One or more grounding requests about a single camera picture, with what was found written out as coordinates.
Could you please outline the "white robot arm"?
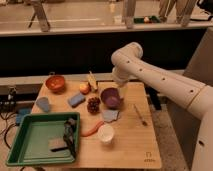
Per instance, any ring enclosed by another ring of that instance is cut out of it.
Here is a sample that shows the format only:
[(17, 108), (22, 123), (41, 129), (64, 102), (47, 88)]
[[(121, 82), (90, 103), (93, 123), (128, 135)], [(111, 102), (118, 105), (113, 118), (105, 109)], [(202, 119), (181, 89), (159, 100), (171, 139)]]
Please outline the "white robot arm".
[(213, 171), (213, 87), (148, 64), (142, 55), (137, 42), (116, 50), (111, 56), (113, 80), (123, 87), (135, 76), (200, 119), (191, 171)]

